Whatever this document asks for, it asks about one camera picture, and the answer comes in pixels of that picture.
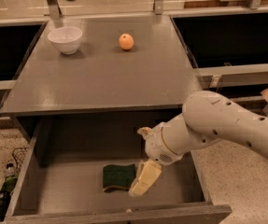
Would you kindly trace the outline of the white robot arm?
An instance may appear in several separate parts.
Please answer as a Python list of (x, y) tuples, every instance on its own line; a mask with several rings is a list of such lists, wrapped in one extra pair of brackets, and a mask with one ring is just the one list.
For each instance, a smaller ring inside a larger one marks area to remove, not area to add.
[(268, 159), (268, 118), (212, 91), (195, 92), (185, 101), (181, 114), (153, 128), (140, 128), (138, 133), (145, 140), (148, 160), (138, 165), (129, 189), (132, 197), (144, 195), (164, 166), (219, 140), (250, 147)]

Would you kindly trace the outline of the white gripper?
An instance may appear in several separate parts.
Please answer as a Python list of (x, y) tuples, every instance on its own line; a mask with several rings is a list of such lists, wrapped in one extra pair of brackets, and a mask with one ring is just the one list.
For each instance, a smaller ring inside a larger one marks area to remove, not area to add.
[(166, 122), (152, 130), (139, 128), (137, 133), (146, 140), (145, 151), (150, 160), (139, 163), (136, 178), (128, 191), (131, 197), (141, 197), (154, 185), (162, 173), (162, 165), (171, 165), (183, 157), (184, 138)]

